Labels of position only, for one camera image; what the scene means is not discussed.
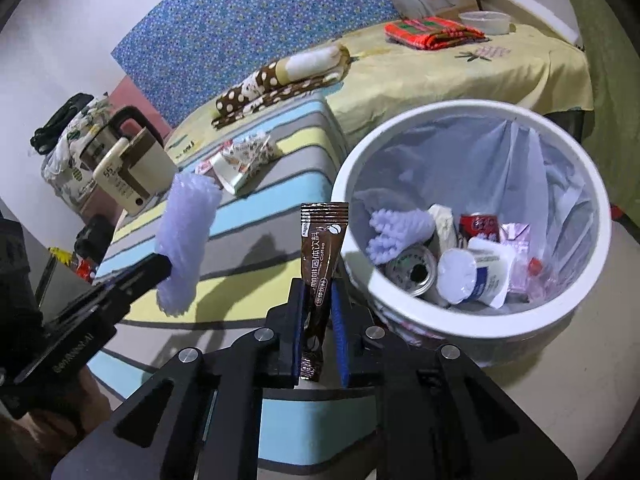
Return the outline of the left hand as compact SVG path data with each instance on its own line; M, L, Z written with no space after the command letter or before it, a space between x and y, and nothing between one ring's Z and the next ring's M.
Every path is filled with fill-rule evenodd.
M3 479L49 479L58 462L112 414L89 367L49 406L20 419L1 417Z

